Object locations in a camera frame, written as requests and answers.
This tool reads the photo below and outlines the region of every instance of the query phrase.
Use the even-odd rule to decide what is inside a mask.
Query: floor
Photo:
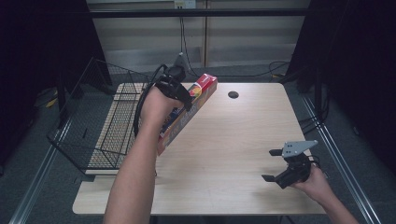
[[[286,67],[280,68],[283,73]],[[269,74],[255,76],[268,71],[267,65],[232,66],[195,69],[197,74],[208,73],[219,76],[219,82],[268,82]],[[186,81],[194,80],[190,76]],[[311,129],[310,121],[303,119],[311,115],[307,112],[304,97],[312,99],[313,92],[300,94],[295,83],[285,84],[298,120],[301,120],[302,131]],[[46,134],[58,115],[55,104],[46,107],[46,101],[54,90],[37,98],[39,105],[36,118],[29,131],[21,140],[12,157],[9,158],[5,174],[0,178],[0,223],[98,223],[101,216],[79,216],[73,213],[72,206],[83,174],[77,170],[61,153],[49,150],[50,143]],[[319,140],[319,146],[312,150],[321,160],[323,170],[329,175],[329,182],[341,201],[359,220],[360,223],[392,223],[396,217],[396,178],[378,160],[368,143],[354,132],[353,123],[338,107],[336,102],[330,103],[329,116],[325,125],[341,154],[359,183],[367,202],[373,207],[377,217],[367,217],[357,204],[354,194],[346,184],[343,175],[335,164],[332,154],[317,129],[305,135],[307,140]],[[31,185],[37,170],[45,159],[49,160],[47,172],[41,176],[41,184]],[[30,198],[26,193],[33,192]],[[330,223],[324,215],[306,215],[290,217],[294,223]],[[225,223],[290,223],[287,217],[223,217]],[[159,217],[157,223],[208,223],[204,217]]]

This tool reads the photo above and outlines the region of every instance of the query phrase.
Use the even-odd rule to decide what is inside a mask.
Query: wooden table
[[[239,97],[232,99],[230,91]],[[152,215],[323,214],[297,189],[261,175],[286,169],[268,151],[304,136],[280,84],[219,83],[218,89],[157,160]],[[103,214],[115,176],[83,182],[77,214]]]

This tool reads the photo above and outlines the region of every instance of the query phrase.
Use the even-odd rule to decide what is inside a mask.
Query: metal rack
[[[134,112],[148,82],[145,75],[91,59],[49,141],[83,173],[119,169],[134,142]]]

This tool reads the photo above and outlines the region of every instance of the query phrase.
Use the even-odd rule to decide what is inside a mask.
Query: black cable
[[[182,25],[183,24],[182,23],[183,18],[180,17],[179,20],[180,20],[180,52],[183,52],[183,35],[184,35],[184,29],[182,29],[182,27],[183,27],[183,25]]]
[[[142,112],[143,103],[145,103],[146,97],[149,95],[149,90],[151,89],[152,86],[154,86],[154,79],[161,68],[165,70],[167,66],[165,64],[161,64],[160,66],[157,67],[157,69],[155,69],[151,81],[148,83],[147,87],[143,89],[143,92],[140,94],[139,101],[137,102],[136,105],[136,110],[134,111],[134,124],[133,124],[134,137],[137,137],[137,134],[139,133],[139,120],[140,120],[140,114]]]
[[[294,221],[293,221],[289,216],[285,216],[285,217],[288,219],[288,221],[289,221],[291,224],[295,224]]]
[[[183,40],[184,40],[184,50],[186,51],[187,62],[189,63],[189,68],[190,68],[189,70],[192,71],[192,74],[191,73],[189,73],[189,74],[193,75],[195,77],[199,77],[191,67],[190,56],[189,56],[189,53],[187,52],[187,42],[186,42],[186,35],[185,35],[185,30],[184,30],[184,20],[182,17],[180,17],[180,30],[181,30],[181,34],[182,34],[181,52],[183,52]]]
[[[189,74],[191,74],[191,75],[193,75],[193,76],[195,76],[195,77],[199,77],[196,73],[195,73],[195,71],[192,69],[192,67],[191,67],[191,63],[190,63],[190,56],[189,56],[189,53],[187,52],[187,42],[186,42],[186,35],[185,35],[185,28],[184,28],[184,20],[183,20],[183,18],[182,17],[180,17],[180,33],[181,33],[181,36],[182,36],[182,42],[184,41],[184,51],[186,52],[186,57],[187,57],[187,61],[188,61],[188,64],[189,64],[189,68],[190,68],[190,70],[192,71],[192,74],[191,73],[189,73]],[[282,63],[280,66],[278,66],[278,67],[276,67],[276,68],[274,68],[274,69],[271,69],[271,65],[272,64],[274,64],[274,63]],[[241,75],[241,76],[216,76],[216,77],[259,77],[259,76],[263,76],[263,75],[267,75],[267,74],[270,74],[270,73],[272,73],[273,71],[275,71],[276,69],[278,69],[278,68],[280,68],[280,67],[283,67],[284,65],[286,65],[286,64],[289,64],[288,62],[271,62],[269,65],[268,65],[268,70],[269,71],[267,71],[267,72],[264,72],[264,73],[260,73],[260,74],[256,74],[256,75]]]
[[[285,63],[285,64],[288,64],[288,62],[271,62],[270,64],[268,64],[268,69],[271,72],[271,77],[270,77],[270,80],[268,82],[272,82],[273,77],[274,77],[274,74],[272,73],[273,70],[271,69],[271,65],[274,64],[274,63],[282,63],[282,64]]]

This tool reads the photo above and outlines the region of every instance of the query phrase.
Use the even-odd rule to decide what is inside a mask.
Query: red box
[[[166,119],[158,139],[158,155],[161,155],[166,147],[176,138],[197,111],[204,105],[218,86],[218,79],[208,74],[201,75],[198,80],[188,89],[192,107],[187,111],[184,107],[174,109]]]

